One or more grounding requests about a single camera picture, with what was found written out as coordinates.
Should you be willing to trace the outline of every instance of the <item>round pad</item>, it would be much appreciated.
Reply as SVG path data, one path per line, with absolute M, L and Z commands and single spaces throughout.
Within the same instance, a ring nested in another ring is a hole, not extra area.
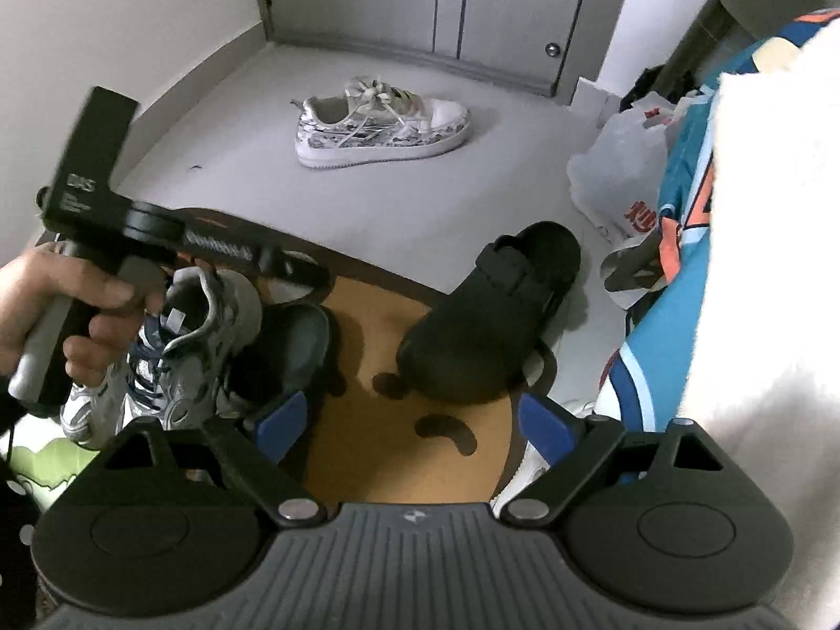
M 158 507 L 59 500 L 32 543 L 50 591 L 102 615 L 150 617 L 195 608 L 231 589 L 259 553 L 253 507 L 213 499 L 211 492 L 225 494 L 214 486 L 177 487 L 177 504 Z
M 686 524 L 691 524 L 686 537 Z M 672 557 L 699 559 L 724 551 L 735 539 L 726 514 L 707 505 L 659 505 L 638 521 L 638 533 L 652 548 Z

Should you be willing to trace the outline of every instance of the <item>white wall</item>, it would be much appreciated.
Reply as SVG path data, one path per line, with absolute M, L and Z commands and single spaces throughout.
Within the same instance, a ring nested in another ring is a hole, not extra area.
M 646 68 L 664 64 L 707 0 L 624 0 L 597 84 L 624 96 Z
M 255 24 L 256 0 L 0 0 L 0 263 L 35 230 L 91 86 L 148 107 Z

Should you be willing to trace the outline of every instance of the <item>shoe sole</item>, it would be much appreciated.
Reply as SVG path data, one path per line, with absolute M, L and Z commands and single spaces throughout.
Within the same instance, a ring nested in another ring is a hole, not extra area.
M 525 490 L 531 483 L 535 482 L 539 476 L 543 475 L 549 469 L 549 463 L 546 462 L 536 448 L 532 444 L 525 447 L 525 452 L 522 454 L 522 461 L 519 463 L 518 469 L 511 477 L 507 485 L 502 488 L 499 493 L 490 500 L 490 508 L 498 517 L 501 515 L 501 509 L 515 498 L 519 493 Z
M 297 160 L 306 167 L 313 170 L 330 170 L 335 167 L 350 167 L 365 163 L 431 159 L 431 157 L 457 149 L 466 142 L 469 133 L 470 125 L 467 125 L 455 135 L 423 146 L 348 146 L 347 149 L 312 149 L 305 144 L 296 144 L 295 150 Z

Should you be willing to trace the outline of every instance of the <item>cabinet knob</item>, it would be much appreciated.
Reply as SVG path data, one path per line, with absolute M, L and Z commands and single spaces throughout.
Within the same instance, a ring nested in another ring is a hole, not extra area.
M 549 43 L 545 46 L 545 54 L 549 57 L 557 58 L 563 53 L 563 48 L 557 43 Z

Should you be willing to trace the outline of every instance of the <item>hand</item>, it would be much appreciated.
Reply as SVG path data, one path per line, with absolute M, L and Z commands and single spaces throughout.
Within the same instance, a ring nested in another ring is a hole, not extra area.
M 18 368 L 26 336 L 52 299 L 66 294 L 90 306 L 119 314 L 98 314 L 88 327 L 90 337 L 64 341 L 66 371 L 77 384 L 102 383 L 108 365 L 129 349 L 143 323 L 144 307 L 154 314 L 163 306 L 162 294 L 146 296 L 145 305 L 132 300 L 134 287 L 103 272 L 92 262 L 53 253 L 55 244 L 27 251 L 0 269 L 0 374 Z

